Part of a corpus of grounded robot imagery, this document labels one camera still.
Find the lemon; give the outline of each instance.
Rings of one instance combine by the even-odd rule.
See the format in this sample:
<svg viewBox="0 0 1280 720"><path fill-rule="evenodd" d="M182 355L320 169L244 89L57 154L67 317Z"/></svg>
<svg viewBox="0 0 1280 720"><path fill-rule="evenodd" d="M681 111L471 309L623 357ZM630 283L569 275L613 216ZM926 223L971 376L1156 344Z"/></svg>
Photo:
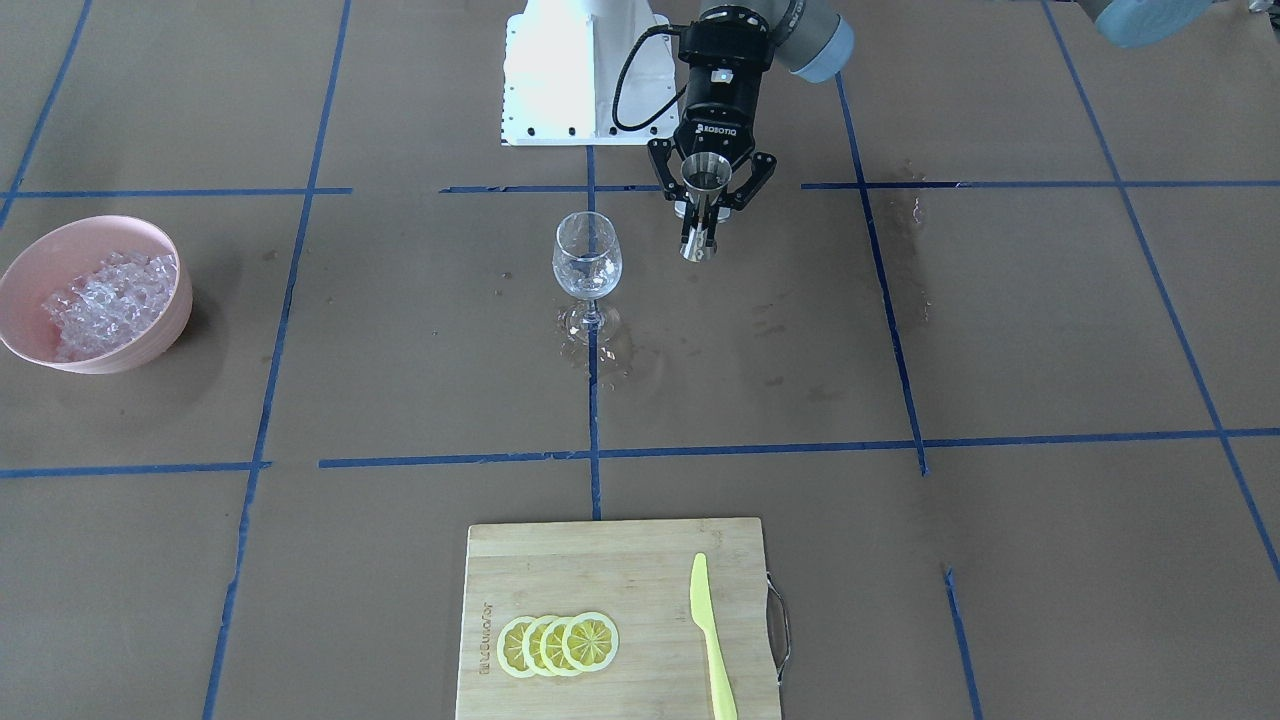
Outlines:
<svg viewBox="0 0 1280 720"><path fill-rule="evenodd" d="M561 618L547 625L543 630L541 639L538 641L538 653L541 656L543 665L552 671L553 675L559 675L562 678L572 678L573 675L581 675L582 671L568 664L568 659L564 657L564 633L568 626L573 624L573 618Z"/></svg>
<svg viewBox="0 0 1280 720"><path fill-rule="evenodd" d="M561 647L575 670L604 670L618 653L618 626L603 612L584 612L568 623Z"/></svg>
<svg viewBox="0 0 1280 720"><path fill-rule="evenodd" d="M512 678L527 678L534 674L529 664L525 662L524 652L521 652L525 630L532 621L534 619L529 615L521 615L507 623L498 633L498 665Z"/></svg>
<svg viewBox="0 0 1280 720"><path fill-rule="evenodd" d="M540 652L543 633L547 632L547 625L550 625L556 620L559 620L559 615L543 615L529 623L525 628L525 637L520 639L520 655L525 661L525 665L534 671L536 675L543 675L544 678L550 678L554 675L543 664L543 655Z"/></svg>

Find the wine glass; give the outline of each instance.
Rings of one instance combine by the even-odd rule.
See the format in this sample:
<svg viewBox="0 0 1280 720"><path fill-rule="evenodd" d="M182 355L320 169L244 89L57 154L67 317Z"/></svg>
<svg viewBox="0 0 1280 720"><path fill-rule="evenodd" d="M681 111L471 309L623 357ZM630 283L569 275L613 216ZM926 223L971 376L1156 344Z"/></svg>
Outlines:
<svg viewBox="0 0 1280 720"><path fill-rule="evenodd" d="M605 340L617 328L618 313L596 302L622 278L622 247L613 223L599 213L573 213L556 228L552 254L556 281L579 300L561 314L561 327L573 340Z"/></svg>

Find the cutting board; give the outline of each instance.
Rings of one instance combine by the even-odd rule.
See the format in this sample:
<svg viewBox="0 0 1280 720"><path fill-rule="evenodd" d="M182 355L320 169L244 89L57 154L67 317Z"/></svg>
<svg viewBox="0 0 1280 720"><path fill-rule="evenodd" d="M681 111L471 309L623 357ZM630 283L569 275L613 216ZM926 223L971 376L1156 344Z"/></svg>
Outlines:
<svg viewBox="0 0 1280 720"><path fill-rule="evenodd" d="M472 525L457 720L712 720L705 641L689 616L696 552L707 553L739 717L781 720L758 518ZM498 665L511 619L590 610L618 626L608 667L512 678Z"/></svg>

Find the bowl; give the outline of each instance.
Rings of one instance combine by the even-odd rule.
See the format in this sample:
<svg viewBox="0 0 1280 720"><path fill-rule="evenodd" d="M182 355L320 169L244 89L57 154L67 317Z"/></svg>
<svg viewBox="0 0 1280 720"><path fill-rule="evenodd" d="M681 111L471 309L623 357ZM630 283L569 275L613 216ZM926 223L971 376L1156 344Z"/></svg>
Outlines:
<svg viewBox="0 0 1280 720"><path fill-rule="evenodd" d="M132 341L91 357L55 360L60 333L41 305L77 277L92 273L111 252L172 254L178 284L159 318ZM18 357L68 373L102 375L150 363L169 348L191 318L191 278L173 241L156 225L124 215L99 215L63 225L41 237L0 277L0 340Z"/></svg>

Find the knife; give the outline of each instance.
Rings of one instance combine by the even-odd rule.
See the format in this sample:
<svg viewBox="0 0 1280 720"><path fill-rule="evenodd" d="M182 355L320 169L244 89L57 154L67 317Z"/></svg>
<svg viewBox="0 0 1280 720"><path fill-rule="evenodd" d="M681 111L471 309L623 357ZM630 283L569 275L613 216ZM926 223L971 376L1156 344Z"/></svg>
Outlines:
<svg viewBox="0 0 1280 720"><path fill-rule="evenodd" d="M737 720L733 689L728 684L724 657L716 634L716 615L712 612L712 588L707 579L707 556L694 556L694 570L689 575L689 610L694 623L707 637L707 674L712 685L712 712L716 720Z"/></svg>

